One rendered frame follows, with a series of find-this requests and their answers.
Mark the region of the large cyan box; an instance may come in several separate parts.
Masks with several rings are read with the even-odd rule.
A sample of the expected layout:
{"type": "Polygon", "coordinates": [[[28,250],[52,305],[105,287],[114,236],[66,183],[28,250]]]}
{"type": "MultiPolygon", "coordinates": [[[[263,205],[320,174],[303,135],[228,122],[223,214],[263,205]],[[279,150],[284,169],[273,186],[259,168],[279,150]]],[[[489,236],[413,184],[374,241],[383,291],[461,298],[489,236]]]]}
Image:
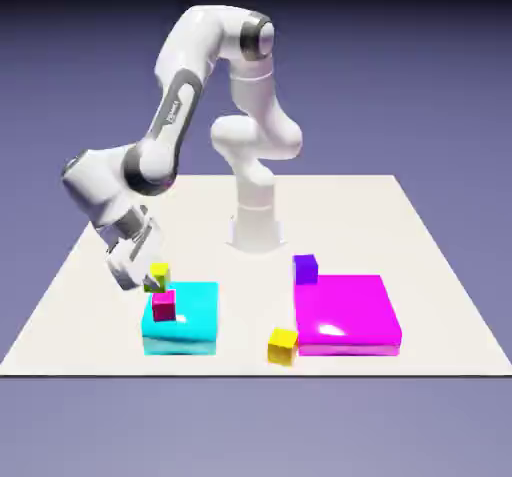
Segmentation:
{"type": "Polygon", "coordinates": [[[152,297],[141,319],[146,355],[214,355],[218,333],[217,282],[172,282],[176,291],[176,320],[155,322],[152,297]]]}

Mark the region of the large magenta box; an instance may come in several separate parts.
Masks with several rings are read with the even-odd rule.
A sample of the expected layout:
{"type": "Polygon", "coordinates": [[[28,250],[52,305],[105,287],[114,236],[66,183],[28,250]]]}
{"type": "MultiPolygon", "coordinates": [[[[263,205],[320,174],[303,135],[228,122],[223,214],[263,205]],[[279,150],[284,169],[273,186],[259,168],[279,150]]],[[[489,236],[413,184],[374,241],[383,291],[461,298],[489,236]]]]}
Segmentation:
{"type": "Polygon", "coordinates": [[[294,287],[301,356],[396,356],[402,330],[378,275],[320,275],[294,287]]]}

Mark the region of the small purple cube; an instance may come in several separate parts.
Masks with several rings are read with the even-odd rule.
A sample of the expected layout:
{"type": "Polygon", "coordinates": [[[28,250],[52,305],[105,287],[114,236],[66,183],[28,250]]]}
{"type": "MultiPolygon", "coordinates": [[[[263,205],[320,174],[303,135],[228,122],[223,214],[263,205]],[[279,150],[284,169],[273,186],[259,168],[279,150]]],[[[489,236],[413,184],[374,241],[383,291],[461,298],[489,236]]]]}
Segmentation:
{"type": "Polygon", "coordinates": [[[318,263],[314,254],[293,256],[294,281],[296,285],[316,284],[318,281],[318,263]]]}

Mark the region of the small yellow cube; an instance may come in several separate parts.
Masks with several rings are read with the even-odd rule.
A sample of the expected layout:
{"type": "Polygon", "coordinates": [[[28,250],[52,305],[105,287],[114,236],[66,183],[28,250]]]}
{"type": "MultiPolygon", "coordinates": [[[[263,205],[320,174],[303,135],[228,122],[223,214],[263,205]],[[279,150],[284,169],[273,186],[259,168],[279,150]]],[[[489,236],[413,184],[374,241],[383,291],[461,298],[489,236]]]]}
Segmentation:
{"type": "Polygon", "coordinates": [[[152,263],[144,277],[144,291],[149,293],[164,293],[170,283],[170,268],[167,263],[152,263]]]}
{"type": "Polygon", "coordinates": [[[273,364],[291,366],[298,344],[298,332],[276,327],[267,344],[267,360],[273,364]]]}

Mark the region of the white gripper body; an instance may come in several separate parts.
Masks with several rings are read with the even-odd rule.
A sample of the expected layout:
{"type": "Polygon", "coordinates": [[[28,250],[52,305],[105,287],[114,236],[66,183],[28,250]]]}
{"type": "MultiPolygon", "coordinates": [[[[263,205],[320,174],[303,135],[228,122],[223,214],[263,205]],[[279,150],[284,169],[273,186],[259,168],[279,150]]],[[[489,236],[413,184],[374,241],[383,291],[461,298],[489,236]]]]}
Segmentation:
{"type": "Polygon", "coordinates": [[[149,217],[136,237],[119,239],[107,253],[108,268],[122,290],[155,282],[154,278],[150,278],[150,267],[161,260],[163,240],[158,223],[149,217]]]}

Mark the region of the small crimson cube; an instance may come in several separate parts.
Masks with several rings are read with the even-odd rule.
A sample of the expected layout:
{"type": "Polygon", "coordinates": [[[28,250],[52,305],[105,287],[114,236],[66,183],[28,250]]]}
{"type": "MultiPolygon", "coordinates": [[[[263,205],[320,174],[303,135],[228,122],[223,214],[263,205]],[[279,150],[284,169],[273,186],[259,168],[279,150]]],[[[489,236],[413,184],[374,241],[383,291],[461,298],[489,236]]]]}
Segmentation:
{"type": "Polygon", "coordinates": [[[151,298],[151,306],[155,322],[176,320],[176,294],[173,289],[155,292],[151,298]]]}

